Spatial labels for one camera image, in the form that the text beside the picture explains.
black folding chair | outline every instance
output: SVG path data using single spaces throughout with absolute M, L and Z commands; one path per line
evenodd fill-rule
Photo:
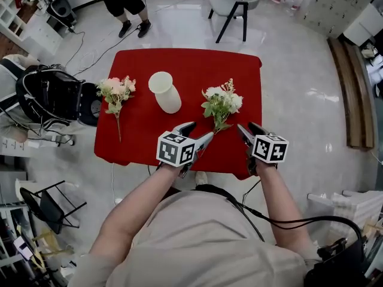
M 49 186 L 35 193 L 32 193 L 25 188 L 20 189 L 20 194 L 22 195 L 24 202 L 28 205 L 31 212 L 38 219 L 46 222 L 49 225 L 49 227 L 52 229 L 52 231 L 54 231 L 56 234 L 60 234 L 63 226 L 79 228 L 80 227 L 79 225 L 76 226 L 71 224 L 70 221 L 67 219 L 67 217 L 87 204 L 86 202 L 84 202 L 78 207 L 74 206 L 73 203 L 67 198 L 67 196 L 64 195 L 64 193 L 60 190 L 60 188 L 57 187 L 58 185 L 64 182 L 65 181 L 61 181 L 59 183 L 56 183 L 52 186 Z M 52 187 L 57 188 L 57 190 L 61 193 L 61 195 L 64 196 L 65 200 L 68 201 L 74 207 L 73 210 L 71 210 L 67 214 L 64 213 L 62 208 L 55 202 L 55 200 L 53 200 L 52 196 L 47 191 L 48 189 L 51 189 Z M 37 197 L 40 199 L 40 205 L 36 202 L 34 197 Z

white sneaker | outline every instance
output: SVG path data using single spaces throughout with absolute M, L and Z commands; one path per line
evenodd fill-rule
M 208 175 L 204 171 L 196 172 L 196 185 L 208 184 Z

white chair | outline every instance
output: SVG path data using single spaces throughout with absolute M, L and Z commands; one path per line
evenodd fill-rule
M 260 0 L 209 0 L 211 4 L 211 11 L 209 19 L 216 12 L 219 16 L 227 17 L 225 24 L 217 38 L 216 43 L 218 44 L 224 34 L 229 22 L 234 17 L 242 16 L 244 18 L 244 37 L 243 41 L 246 41 L 247 31 L 247 12 L 257 7 Z

white vase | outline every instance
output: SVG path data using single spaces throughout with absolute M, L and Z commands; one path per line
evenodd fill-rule
M 153 74 L 149 79 L 149 89 L 165 112 L 174 114 L 180 110 L 181 98 L 169 73 L 160 71 Z

black shoe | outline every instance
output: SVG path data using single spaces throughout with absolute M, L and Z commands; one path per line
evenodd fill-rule
M 138 37 L 144 37 L 146 35 L 146 33 L 149 31 L 149 29 L 151 28 L 151 23 L 150 21 L 148 20 L 148 22 L 141 22 L 138 26 L 138 29 L 139 29 L 139 32 L 138 32 Z
M 122 24 L 120 33 L 118 33 L 119 38 L 123 38 L 126 32 L 132 27 L 132 23 L 128 20 Z

